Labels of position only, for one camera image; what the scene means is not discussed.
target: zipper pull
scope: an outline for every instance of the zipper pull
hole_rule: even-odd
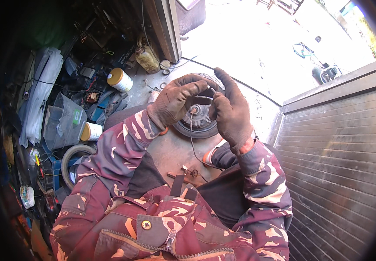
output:
[[[169,233],[169,236],[166,238],[166,251],[169,251],[170,248],[172,248],[172,242],[174,241],[176,237],[176,229],[172,229]]]

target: black fabric strap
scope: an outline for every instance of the black fabric strap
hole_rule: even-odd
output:
[[[185,175],[176,175],[173,181],[172,188],[170,189],[170,195],[179,197],[181,195],[182,184],[184,183]]]
[[[195,191],[191,188],[188,188],[188,191],[185,195],[185,199],[189,199],[189,200],[194,201],[196,197],[197,197],[197,191]]]

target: white spool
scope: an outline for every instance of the white spool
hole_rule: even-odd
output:
[[[107,82],[120,92],[128,92],[133,87],[133,80],[121,68],[112,69]]]
[[[83,141],[98,140],[102,134],[102,126],[99,124],[86,122],[81,135]]]

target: camouflage sleeve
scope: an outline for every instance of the camouflage sleeve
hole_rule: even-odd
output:
[[[250,208],[233,230],[249,231],[253,248],[264,260],[286,261],[290,257],[286,231],[292,219],[292,202],[285,173],[275,155],[258,140],[252,150],[237,159]]]
[[[145,110],[102,133],[98,151],[81,163],[76,185],[62,204],[50,233],[58,260],[65,260],[75,245],[111,208],[114,196],[124,196],[147,146],[159,135]]]

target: gold lid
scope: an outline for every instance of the gold lid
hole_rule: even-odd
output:
[[[83,132],[81,135],[81,140],[87,141],[91,137],[91,128],[89,127],[89,124],[86,122],[85,126],[83,127]]]
[[[107,83],[114,86],[121,81],[123,75],[124,71],[121,68],[114,68],[107,77]]]

